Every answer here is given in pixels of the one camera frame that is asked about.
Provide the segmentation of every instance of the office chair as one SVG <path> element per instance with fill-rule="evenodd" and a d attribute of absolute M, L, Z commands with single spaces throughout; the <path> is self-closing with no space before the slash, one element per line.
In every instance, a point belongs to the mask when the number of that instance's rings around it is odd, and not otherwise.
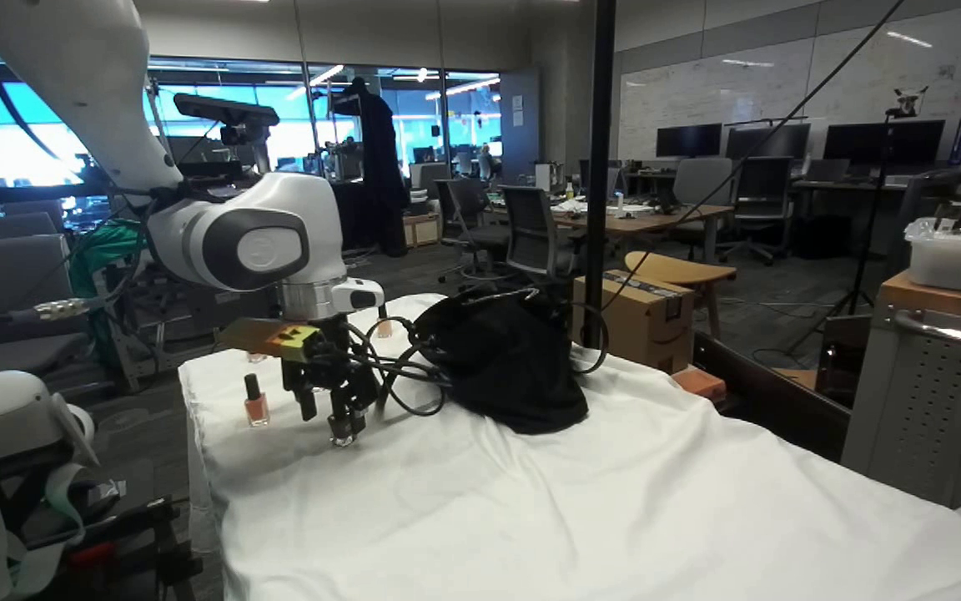
<path fill-rule="evenodd" d="M 0 314 L 73 298 L 62 234 L 0 241 Z M 0 370 L 52 376 L 84 342 L 84 320 L 0 322 Z"/>
<path fill-rule="evenodd" d="M 443 243 L 472 252 L 474 275 L 494 275 L 506 260 L 506 228 L 483 224 L 488 191 L 474 179 L 441 179 Z"/>
<path fill-rule="evenodd" d="M 62 200 L 33 200 L 33 203 L 5 203 L 5 217 L 26 217 L 26 212 L 39 212 L 54 224 L 54 234 L 65 229 L 65 212 L 62 212 Z"/>
<path fill-rule="evenodd" d="M 540 186 L 503 186 L 503 200 L 510 217 L 506 266 L 540 281 L 569 281 L 577 256 L 558 234 L 550 198 Z"/>
<path fill-rule="evenodd" d="M 706 206 L 735 206 L 739 179 L 732 157 L 690 157 L 677 162 L 676 172 L 676 200 L 681 206 L 693 206 L 706 200 Z M 702 220 L 688 220 L 676 228 L 676 241 L 688 243 L 688 256 L 693 260 L 693 250 L 706 247 L 708 228 Z"/>
<path fill-rule="evenodd" d="M 850 160 L 811 160 L 807 162 L 807 179 L 847 179 L 850 177 Z"/>
<path fill-rule="evenodd" d="M 742 160 L 739 177 L 739 200 L 732 229 L 742 234 L 742 241 L 724 243 L 718 252 L 728 260 L 732 252 L 750 252 L 765 265 L 775 265 L 788 252 L 788 234 L 792 234 L 792 160 L 788 157 L 750 157 Z M 779 243 L 760 243 L 756 234 L 781 229 Z"/>
<path fill-rule="evenodd" d="M 0 217 L 0 236 L 62 234 L 52 212 L 7 212 Z"/>

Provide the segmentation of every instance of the black bag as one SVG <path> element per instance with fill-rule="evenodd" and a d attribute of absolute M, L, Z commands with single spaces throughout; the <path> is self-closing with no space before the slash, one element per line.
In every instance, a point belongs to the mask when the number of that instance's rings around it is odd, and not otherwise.
<path fill-rule="evenodd" d="M 517 290 L 441 300 L 414 327 L 458 405 L 517 433 L 550 433 L 587 416 L 569 320 L 569 302 Z"/>

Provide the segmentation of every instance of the glass wall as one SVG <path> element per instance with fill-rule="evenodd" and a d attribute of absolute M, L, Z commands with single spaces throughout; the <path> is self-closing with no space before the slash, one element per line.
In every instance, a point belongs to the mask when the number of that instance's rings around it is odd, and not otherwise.
<path fill-rule="evenodd" d="M 58 153 L 44 153 L 14 123 L 0 99 L 0 186 L 14 184 L 73 184 L 82 179 L 84 143 L 62 118 L 16 75 L 7 74 L 7 90 Z M 458 172 L 478 177 L 483 160 L 501 157 L 501 75 L 430 66 L 343 66 L 343 62 L 245 62 L 245 59 L 149 59 L 149 104 L 144 104 L 149 130 L 164 130 L 177 160 L 211 160 L 216 151 L 216 123 L 177 109 L 177 92 L 205 92 L 242 104 L 265 104 L 282 114 L 267 151 L 274 165 L 307 165 L 337 147 L 362 143 L 362 120 L 331 109 L 331 95 L 363 74 L 389 99 L 397 157 L 404 177 L 410 162 L 448 160 Z"/>

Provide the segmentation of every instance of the table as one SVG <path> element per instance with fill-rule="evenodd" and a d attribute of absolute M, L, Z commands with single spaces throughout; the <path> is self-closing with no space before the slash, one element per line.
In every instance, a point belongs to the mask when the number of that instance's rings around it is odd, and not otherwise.
<path fill-rule="evenodd" d="M 876 193 L 876 179 L 796 179 L 792 191 L 811 191 L 811 193 Z M 907 184 L 885 184 L 885 193 L 906 193 Z"/>
<path fill-rule="evenodd" d="M 907 271 L 882 282 L 882 302 L 895 302 L 918 314 L 951 314 L 961 318 L 961 290 L 926 288 L 907 277 Z"/>
<path fill-rule="evenodd" d="M 858 252 L 860 243 L 870 243 L 870 252 L 888 252 L 891 229 L 899 228 L 895 212 L 907 184 L 885 184 L 879 224 L 869 241 L 869 212 L 876 203 L 870 179 L 796 179 L 792 193 L 801 200 L 796 203 L 799 220 L 823 217 L 847 217 L 850 220 L 850 250 Z"/>
<path fill-rule="evenodd" d="M 245 421 L 245 372 L 272 425 Z M 359 446 L 331 446 L 277 380 L 277 360 L 242 351 L 182 366 L 193 502 L 215 496 L 232 601 L 961 601 L 958 514 L 724 421 L 650 366 L 612 357 L 582 384 L 590 416 L 560 433 L 521 436 L 451 405 L 389 414 Z"/>
<path fill-rule="evenodd" d="M 686 220 L 686 224 L 693 224 L 693 220 L 706 224 L 706 260 L 708 265 L 718 265 L 718 229 L 722 229 L 722 220 L 728 220 L 732 212 L 735 212 L 735 206 L 706 203 Z M 654 236 L 660 229 L 677 228 L 681 217 L 686 217 L 686 211 L 681 212 L 659 212 L 654 211 L 654 212 L 626 212 L 626 217 L 617 217 L 617 206 L 612 206 L 609 211 L 609 236 L 612 236 L 612 243 Z M 553 211 L 553 224 L 564 228 L 570 236 L 585 236 L 587 234 L 587 212 Z"/>
<path fill-rule="evenodd" d="M 33 203 L 62 198 L 101 198 L 106 184 L 62 184 L 62 186 L 0 186 L 0 203 Z"/>

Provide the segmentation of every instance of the white tablecloth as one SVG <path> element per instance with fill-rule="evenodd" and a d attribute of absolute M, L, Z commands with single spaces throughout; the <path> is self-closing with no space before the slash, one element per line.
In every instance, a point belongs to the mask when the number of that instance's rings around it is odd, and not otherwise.
<path fill-rule="evenodd" d="M 245 421 L 245 372 L 260 372 L 272 425 Z M 277 360 L 242 351 L 183 365 L 182 388 L 223 507 L 226 597 L 961 601 L 958 514 L 627 360 L 585 380 L 585 425 L 545 436 L 451 405 L 331 446 L 329 405 L 305 425 Z"/>

